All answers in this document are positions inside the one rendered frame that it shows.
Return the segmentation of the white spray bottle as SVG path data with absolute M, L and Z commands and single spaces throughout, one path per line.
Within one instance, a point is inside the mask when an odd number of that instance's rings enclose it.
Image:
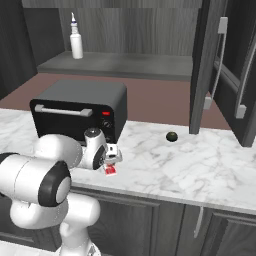
M 74 59 L 83 58 L 82 37 L 78 30 L 77 21 L 74 13 L 71 13 L 71 35 L 70 35 L 71 51 Z

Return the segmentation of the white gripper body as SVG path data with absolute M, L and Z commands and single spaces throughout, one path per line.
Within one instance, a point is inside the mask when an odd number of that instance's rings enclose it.
M 118 162 L 121 162 L 123 160 L 121 151 L 118 151 L 117 154 L 107 154 L 105 158 L 105 163 L 110 165 L 115 165 Z

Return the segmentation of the dark wood wide cabinet door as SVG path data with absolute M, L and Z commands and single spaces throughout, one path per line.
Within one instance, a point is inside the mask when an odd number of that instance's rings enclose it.
M 256 138 L 256 53 L 242 99 L 246 113 L 243 119 L 234 113 L 243 66 L 256 36 L 256 0 L 228 0 L 225 14 L 227 39 L 214 101 L 240 145 L 251 147 Z

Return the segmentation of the red and white bar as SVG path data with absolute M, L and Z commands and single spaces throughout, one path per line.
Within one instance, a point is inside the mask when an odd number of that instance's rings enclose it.
M 114 164 L 106 164 L 105 167 L 105 174 L 107 176 L 113 176 L 117 174 L 116 168 Z

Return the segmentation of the black toaster oven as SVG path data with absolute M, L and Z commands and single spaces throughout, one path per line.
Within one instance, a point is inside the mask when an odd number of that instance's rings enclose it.
M 90 117 L 35 112 L 37 104 L 46 108 L 92 109 Z M 127 87 L 120 82 L 59 80 L 30 101 L 38 137 L 62 134 L 85 144 L 84 132 L 99 128 L 107 143 L 117 143 L 128 117 Z

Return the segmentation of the dark wood narrow cabinet door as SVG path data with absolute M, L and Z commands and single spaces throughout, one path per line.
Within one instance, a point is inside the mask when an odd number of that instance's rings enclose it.
M 198 134 L 210 87 L 215 54 L 218 46 L 220 18 L 225 13 L 227 0 L 202 0 L 198 13 L 190 82 L 189 133 Z

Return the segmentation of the dark wood open upper cabinet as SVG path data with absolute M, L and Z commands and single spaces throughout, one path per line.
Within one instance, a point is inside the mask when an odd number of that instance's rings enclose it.
M 0 0 L 0 100 L 69 51 L 190 56 L 202 0 Z

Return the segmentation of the dark wood lower cabinet door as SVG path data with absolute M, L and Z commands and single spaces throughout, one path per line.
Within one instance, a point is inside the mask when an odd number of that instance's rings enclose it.
M 256 216 L 204 208 L 194 238 L 200 207 L 186 206 L 176 256 L 256 256 Z
M 88 231 L 103 254 L 176 256 L 183 204 L 78 187 L 71 191 L 99 201 L 99 220 Z

